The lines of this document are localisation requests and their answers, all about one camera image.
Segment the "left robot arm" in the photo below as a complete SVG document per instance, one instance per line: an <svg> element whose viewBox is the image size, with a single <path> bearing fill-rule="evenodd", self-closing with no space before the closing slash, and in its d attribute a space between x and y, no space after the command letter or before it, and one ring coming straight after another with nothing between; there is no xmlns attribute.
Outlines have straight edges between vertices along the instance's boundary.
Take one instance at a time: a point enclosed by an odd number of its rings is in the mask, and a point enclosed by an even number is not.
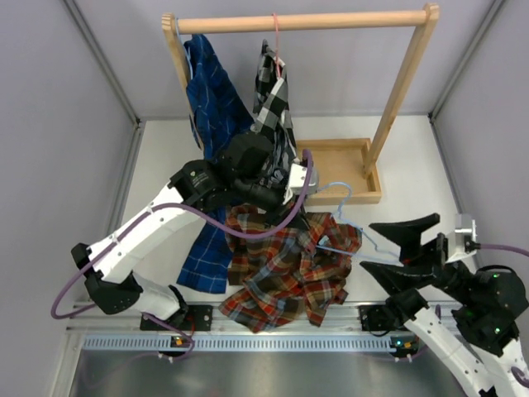
<svg viewBox="0 0 529 397"><path fill-rule="evenodd" d="M134 269L160 243L198 219L235 201L264 210L279 208L284 191L260 184L274 146L261 135L235 136L211 160L192 160L169 178L158 195L106 241L76 245L76 265L93 267L85 274L90 299L107 315L128 309L155 316L170 330L181 328L188 305L173 286L156 284Z"/></svg>

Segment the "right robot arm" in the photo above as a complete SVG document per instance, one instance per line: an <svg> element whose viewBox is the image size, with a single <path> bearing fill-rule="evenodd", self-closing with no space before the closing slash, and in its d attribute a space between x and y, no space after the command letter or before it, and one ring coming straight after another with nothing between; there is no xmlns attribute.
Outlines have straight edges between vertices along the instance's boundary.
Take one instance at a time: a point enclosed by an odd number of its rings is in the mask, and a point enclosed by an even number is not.
<svg viewBox="0 0 529 397"><path fill-rule="evenodd" d="M516 324L528 308L525 285L505 265L468 268L464 260L483 247L468 214L457 215L453 232L422 243L439 221L433 213L370 224L400 253L398 265L360 264L388 293L373 312L361 312L363 328L413 332L468 396L526 396L528 363Z"/></svg>

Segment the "red brown plaid shirt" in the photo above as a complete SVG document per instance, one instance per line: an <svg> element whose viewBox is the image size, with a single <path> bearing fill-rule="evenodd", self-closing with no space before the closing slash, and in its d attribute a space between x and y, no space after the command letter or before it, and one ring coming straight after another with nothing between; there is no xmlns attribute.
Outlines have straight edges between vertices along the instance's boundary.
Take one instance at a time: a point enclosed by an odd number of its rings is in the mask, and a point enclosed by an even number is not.
<svg viewBox="0 0 529 397"><path fill-rule="evenodd" d="M362 246L360 230L330 213L306 213L305 219L305 230L286 227L264 239L226 235L232 252L227 280L238 291L220 304L222 314L258 333L301 314L319 327L330 305L345 302L350 255Z"/></svg>

